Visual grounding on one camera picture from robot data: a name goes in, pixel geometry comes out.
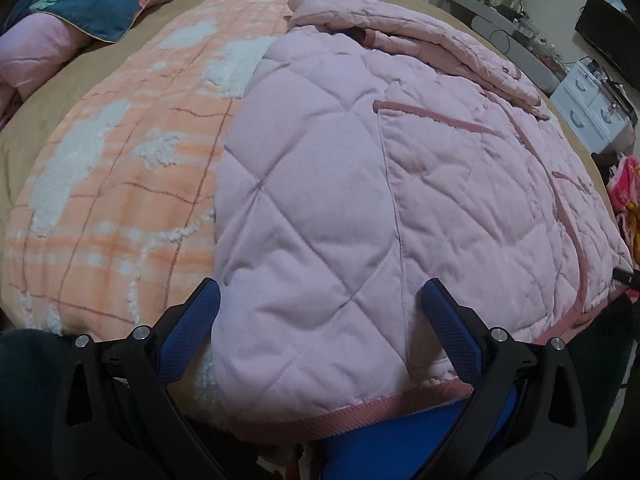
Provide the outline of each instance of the television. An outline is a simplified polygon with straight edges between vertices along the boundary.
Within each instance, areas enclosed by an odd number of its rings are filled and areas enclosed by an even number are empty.
[[[605,0],[587,0],[575,30],[631,86],[640,89],[640,28]]]

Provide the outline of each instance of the silver bolt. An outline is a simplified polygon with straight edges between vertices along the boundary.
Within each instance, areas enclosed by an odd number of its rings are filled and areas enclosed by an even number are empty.
[[[133,339],[137,339],[138,341],[142,341],[146,339],[151,334],[151,329],[146,325],[137,326],[133,329]]]
[[[76,338],[76,346],[78,348],[84,348],[88,344],[89,344],[89,336],[87,336],[86,334],[82,334],[81,336],[78,336]]]
[[[551,346],[556,350],[564,350],[565,344],[559,337],[554,337],[551,339]]]
[[[501,328],[494,328],[493,330],[491,330],[491,337],[493,337],[496,341],[503,343],[507,341],[508,334],[506,330],[503,330]]]

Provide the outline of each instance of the mattress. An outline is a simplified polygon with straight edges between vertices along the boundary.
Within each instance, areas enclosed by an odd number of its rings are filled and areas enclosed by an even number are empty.
[[[204,0],[174,0],[143,14],[123,40],[105,45],[95,42],[85,52],[50,79],[20,108],[0,135],[0,261],[9,213],[47,138],[71,108],[96,84],[114,72],[131,54],[151,40],[167,23]],[[422,0],[381,0],[424,12],[473,34],[488,48],[488,42],[463,23]],[[613,212],[607,191],[590,154],[564,120],[562,130],[584,163],[610,215]]]

